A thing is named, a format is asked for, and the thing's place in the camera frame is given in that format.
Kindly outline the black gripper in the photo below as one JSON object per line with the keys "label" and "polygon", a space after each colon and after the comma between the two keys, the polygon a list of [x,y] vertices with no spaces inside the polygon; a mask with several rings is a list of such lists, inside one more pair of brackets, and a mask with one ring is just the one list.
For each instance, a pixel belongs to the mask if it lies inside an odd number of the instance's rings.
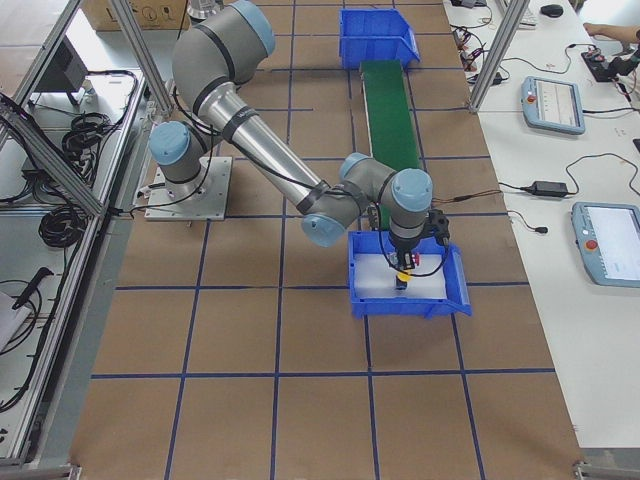
{"label": "black gripper", "polygon": [[414,269],[414,258],[413,258],[413,250],[419,245],[420,238],[412,237],[405,238],[397,235],[394,232],[389,233],[389,239],[393,247],[395,248],[395,252],[388,253],[388,260],[390,265],[398,270],[399,269],[399,260],[402,260],[402,269],[403,270],[413,270]]}

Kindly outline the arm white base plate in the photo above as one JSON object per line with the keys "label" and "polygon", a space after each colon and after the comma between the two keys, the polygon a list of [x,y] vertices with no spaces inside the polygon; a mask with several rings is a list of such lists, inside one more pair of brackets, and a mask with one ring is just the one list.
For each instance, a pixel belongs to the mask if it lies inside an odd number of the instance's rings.
{"label": "arm white base plate", "polygon": [[223,221],[227,210],[233,159],[201,157],[198,176],[187,183],[176,184],[165,179],[161,167],[154,181],[163,186],[150,192],[144,217],[148,221]]}

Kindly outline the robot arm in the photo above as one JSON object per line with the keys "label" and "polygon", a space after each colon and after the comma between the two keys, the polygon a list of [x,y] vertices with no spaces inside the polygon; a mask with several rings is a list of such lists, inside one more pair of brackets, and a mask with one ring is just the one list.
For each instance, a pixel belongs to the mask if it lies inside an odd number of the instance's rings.
{"label": "robot arm", "polygon": [[250,1],[235,1],[177,41],[172,73],[191,112],[244,154],[303,214],[302,228],[315,244],[330,247],[372,205],[389,214],[395,252],[389,265],[409,274],[414,249],[431,236],[432,181],[420,169],[395,170],[373,157],[353,153],[330,185],[317,176],[239,95],[258,65],[273,53],[275,36],[263,12]]}

